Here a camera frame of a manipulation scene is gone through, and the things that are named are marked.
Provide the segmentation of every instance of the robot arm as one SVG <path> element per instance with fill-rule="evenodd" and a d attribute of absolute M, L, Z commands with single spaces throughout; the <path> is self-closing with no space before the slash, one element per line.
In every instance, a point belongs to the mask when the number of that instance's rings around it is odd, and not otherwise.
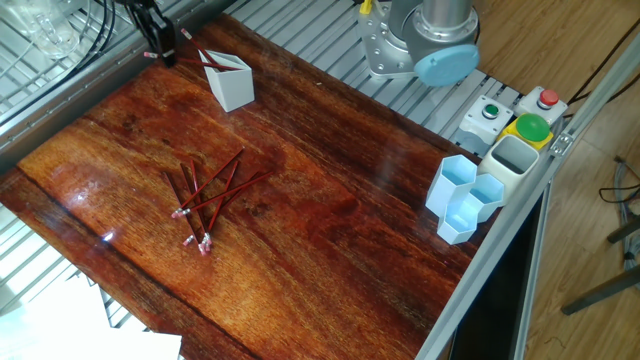
<path fill-rule="evenodd" d="M 162 15 L 154 0 L 116 0 L 127 8 L 129 17 L 142 32 L 154 52 L 167 67 L 176 63 L 176 34 L 171 20 Z"/>

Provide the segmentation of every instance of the wooden floor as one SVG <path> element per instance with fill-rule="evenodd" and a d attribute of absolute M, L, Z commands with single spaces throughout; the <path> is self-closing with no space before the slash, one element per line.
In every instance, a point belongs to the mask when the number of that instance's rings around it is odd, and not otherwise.
<path fill-rule="evenodd" d="M 565 101 L 640 17 L 636 0 L 480 0 L 477 7 L 480 69 L 521 92 L 553 88 Z M 526 359 L 640 358 L 640 291 L 572 316 L 560 312 L 623 271 L 622 245 L 605 240 L 619 226 L 617 207 L 598 189 L 612 186 L 615 155 L 640 168 L 638 99 L 640 84 L 607 105 L 556 176 Z"/>

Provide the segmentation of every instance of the hexagonal container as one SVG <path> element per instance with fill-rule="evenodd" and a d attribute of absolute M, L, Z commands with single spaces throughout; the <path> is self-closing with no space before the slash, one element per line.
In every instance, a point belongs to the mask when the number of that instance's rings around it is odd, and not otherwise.
<path fill-rule="evenodd" d="M 447 204 L 462 201 L 471 191 L 476 170 L 476 164 L 462 155 L 442 159 L 427 192 L 427 208 L 438 217 L 444 216 Z"/>
<path fill-rule="evenodd" d="M 485 222 L 501 206 L 503 196 L 504 185 L 491 174 L 482 174 L 476 176 L 476 183 L 464 201 L 476 209 L 478 222 Z"/>
<path fill-rule="evenodd" d="M 469 240 L 478 226 L 478 212 L 471 204 L 460 201 L 449 204 L 438 220 L 438 235 L 450 245 Z"/>

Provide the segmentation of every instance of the wooden table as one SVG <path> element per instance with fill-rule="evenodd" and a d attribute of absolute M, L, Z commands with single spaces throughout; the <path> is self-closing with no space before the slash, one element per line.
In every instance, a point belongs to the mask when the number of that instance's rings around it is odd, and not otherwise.
<path fill-rule="evenodd" d="M 255 102 L 227 114 L 202 68 L 156 64 L 3 176 L 0 202 L 189 359 L 412 359 L 491 223 L 449 246 L 424 207 L 464 152 L 227 16 L 196 38 L 253 68 Z M 203 257 L 161 172 L 184 198 L 181 162 L 203 181 L 242 146 L 238 181 L 275 175 Z"/>

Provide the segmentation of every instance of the wire rack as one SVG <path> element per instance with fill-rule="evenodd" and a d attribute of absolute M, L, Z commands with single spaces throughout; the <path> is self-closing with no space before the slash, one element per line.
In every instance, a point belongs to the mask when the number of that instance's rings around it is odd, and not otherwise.
<path fill-rule="evenodd" d="M 15 106 L 29 103 L 48 84 L 62 80 L 87 55 L 91 45 L 102 43 L 98 33 L 104 18 L 104 5 L 96 0 L 63 0 L 63 13 L 79 34 L 80 42 L 69 56 L 51 59 L 42 53 L 13 21 L 0 0 L 0 119 Z M 112 39 L 132 24 L 123 8 L 116 5 Z"/>

